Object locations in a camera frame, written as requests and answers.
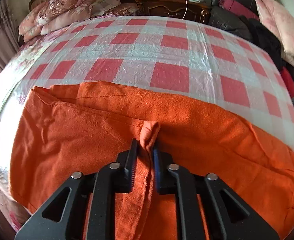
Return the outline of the floral pink bedsheet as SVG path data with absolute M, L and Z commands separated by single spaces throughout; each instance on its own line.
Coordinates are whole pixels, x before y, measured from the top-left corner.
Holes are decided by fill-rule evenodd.
M 72 172 L 96 171 L 122 146 L 75 108 L 117 79 L 119 39 L 141 35 L 128 22 L 94 18 L 36 38 L 0 75 L 0 210 L 14 231 Z

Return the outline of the red white checkered plastic sheet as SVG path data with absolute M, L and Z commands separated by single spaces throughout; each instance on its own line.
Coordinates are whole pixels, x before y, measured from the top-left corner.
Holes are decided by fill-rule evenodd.
M 267 52 L 204 24 L 156 16 L 95 18 L 63 30 L 13 96 L 34 86 L 108 81 L 214 103 L 294 150 L 294 106 Z

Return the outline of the magenta cushion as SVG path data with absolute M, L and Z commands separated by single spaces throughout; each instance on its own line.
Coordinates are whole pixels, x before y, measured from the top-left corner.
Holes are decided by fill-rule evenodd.
M 259 17 L 254 12 L 235 0 L 221 0 L 219 6 L 237 16 L 259 20 Z

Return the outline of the black clothes pile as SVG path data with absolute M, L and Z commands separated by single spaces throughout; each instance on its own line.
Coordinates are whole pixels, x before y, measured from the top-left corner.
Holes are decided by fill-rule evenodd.
M 279 39 L 254 18 L 247 19 L 244 15 L 239 16 L 240 20 L 248 28 L 253 43 L 268 53 L 278 70 L 282 70 L 283 61 L 281 57 L 281 43 Z

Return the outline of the patterned beige curtain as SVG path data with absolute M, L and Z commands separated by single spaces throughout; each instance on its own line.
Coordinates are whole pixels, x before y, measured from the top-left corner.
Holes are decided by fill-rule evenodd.
M 9 0 L 0 1 L 0 73 L 18 52 L 18 29 L 14 26 Z

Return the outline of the floral pink folded quilt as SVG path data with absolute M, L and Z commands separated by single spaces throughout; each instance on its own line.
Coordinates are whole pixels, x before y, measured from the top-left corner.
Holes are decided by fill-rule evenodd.
M 103 0 L 49 0 L 36 6 L 20 23 L 24 42 L 43 36 L 74 22 L 90 18 L 92 8 Z

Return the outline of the orange pants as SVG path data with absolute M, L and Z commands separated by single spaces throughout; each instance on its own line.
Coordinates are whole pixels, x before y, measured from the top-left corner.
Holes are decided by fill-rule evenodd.
M 108 82 L 30 90 L 10 161 L 12 197 L 35 212 L 73 172 L 141 145 L 133 191 L 116 197 L 117 239 L 175 239 L 175 198 L 154 185 L 152 147 L 217 174 L 279 234 L 294 228 L 294 151 L 241 116 L 178 94 Z

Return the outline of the pink satin pillow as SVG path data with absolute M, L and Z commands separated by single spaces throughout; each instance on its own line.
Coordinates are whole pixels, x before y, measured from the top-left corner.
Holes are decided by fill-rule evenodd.
M 275 0 L 255 0 L 261 24 L 282 46 L 282 58 L 294 67 L 294 18 Z

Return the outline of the dark wooden nightstand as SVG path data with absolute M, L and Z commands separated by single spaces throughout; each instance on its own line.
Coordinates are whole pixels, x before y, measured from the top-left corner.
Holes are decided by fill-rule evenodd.
M 134 0 L 141 16 L 179 18 L 207 24 L 212 8 L 185 0 Z

